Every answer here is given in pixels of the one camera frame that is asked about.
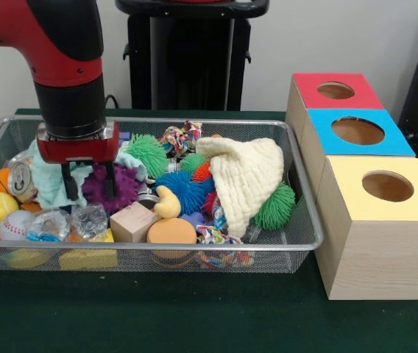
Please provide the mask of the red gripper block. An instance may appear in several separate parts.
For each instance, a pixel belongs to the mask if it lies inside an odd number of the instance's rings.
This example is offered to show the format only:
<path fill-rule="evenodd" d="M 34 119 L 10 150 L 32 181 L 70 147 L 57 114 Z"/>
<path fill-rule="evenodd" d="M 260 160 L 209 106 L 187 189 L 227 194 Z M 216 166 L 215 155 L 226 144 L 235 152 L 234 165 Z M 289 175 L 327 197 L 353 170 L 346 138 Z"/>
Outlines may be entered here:
<path fill-rule="evenodd" d="M 117 125 L 106 125 L 97 135 L 79 139 L 59 139 L 50 135 L 45 125 L 37 130 L 37 145 L 41 157 L 47 163 L 61 164 L 61 174 L 67 198 L 78 199 L 78 186 L 71 175 L 75 162 L 103 163 L 106 170 L 105 191 L 107 198 L 116 196 L 116 180 L 113 161 L 118 154 L 119 130 Z"/>

